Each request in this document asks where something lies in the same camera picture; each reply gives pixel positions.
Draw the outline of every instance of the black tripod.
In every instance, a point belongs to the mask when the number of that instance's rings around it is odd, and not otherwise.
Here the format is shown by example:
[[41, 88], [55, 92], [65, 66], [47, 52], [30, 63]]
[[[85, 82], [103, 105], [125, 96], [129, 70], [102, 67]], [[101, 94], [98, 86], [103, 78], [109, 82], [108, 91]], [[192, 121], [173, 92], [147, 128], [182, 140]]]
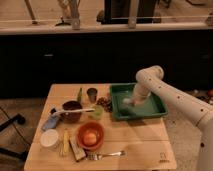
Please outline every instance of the black tripod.
[[[23, 116], [21, 116], [20, 114], [15, 115], [13, 118], [9, 119], [8, 121], [6, 121], [2, 125], [0, 125], [0, 132], [3, 131], [5, 128], [7, 128], [9, 125], [11, 125], [15, 121], [17, 121], [18, 124], [23, 125], [25, 123], [25, 118]], [[24, 151], [23, 153], [19, 154], [19, 153], [16, 153], [16, 152], [4, 149], [4, 148], [0, 148], [0, 153], [9, 155], [11, 157], [19, 158], [23, 161], [26, 160], [27, 155], [28, 155], [27, 151]]]

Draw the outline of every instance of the brown bowl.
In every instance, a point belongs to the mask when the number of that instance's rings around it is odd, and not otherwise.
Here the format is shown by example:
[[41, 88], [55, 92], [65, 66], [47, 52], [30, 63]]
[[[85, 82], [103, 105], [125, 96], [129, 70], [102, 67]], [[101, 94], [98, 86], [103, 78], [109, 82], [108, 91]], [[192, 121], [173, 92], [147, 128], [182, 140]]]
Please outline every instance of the brown bowl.
[[86, 150], [98, 150], [104, 142], [103, 126], [96, 121], [89, 121], [81, 125], [77, 130], [76, 141], [80, 147]]
[[[75, 109], [82, 109], [82, 106], [77, 101], [68, 101], [62, 105], [64, 110], [75, 110]], [[75, 123], [78, 122], [81, 117], [81, 112], [78, 113], [62, 113], [61, 119], [66, 123]]]

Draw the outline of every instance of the dark wall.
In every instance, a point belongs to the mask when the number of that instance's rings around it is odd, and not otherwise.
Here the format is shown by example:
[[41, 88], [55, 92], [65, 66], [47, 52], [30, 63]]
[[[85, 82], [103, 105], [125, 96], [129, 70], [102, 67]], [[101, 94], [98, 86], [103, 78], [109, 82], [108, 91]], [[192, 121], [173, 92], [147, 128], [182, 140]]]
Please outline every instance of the dark wall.
[[0, 36], [0, 97], [46, 96], [52, 83], [135, 82], [161, 65], [182, 90], [213, 88], [213, 30]]

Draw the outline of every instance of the black cable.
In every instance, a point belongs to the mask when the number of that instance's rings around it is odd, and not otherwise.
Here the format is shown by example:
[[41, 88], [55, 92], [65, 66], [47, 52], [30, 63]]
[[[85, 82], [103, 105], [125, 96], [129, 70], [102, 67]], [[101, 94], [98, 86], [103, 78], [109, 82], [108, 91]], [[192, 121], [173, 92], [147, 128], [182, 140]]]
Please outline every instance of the black cable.
[[[5, 114], [5, 116], [8, 118], [8, 119], [11, 119], [10, 116], [7, 114], [7, 112], [0, 106], [0, 110]], [[19, 132], [19, 130], [16, 128], [15, 124], [12, 123], [14, 129], [16, 130], [16, 132], [18, 133], [18, 135], [22, 138], [22, 140], [27, 143], [27, 145], [31, 146], [31, 144], [24, 138], [24, 136]]]

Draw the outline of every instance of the green tray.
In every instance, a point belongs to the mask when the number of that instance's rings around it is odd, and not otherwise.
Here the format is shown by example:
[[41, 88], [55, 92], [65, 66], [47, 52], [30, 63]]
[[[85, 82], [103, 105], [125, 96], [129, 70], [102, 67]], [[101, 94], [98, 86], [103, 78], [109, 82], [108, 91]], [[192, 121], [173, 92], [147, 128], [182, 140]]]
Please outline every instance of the green tray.
[[162, 100], [151, 93], [142, 105], [127, 105], [124, 98], [130, 98], [135, 83], [112, 84], [110, 94], [112, 98], [113, 117], [116, 120], [159, 118], [167, 114], [167, 109]]

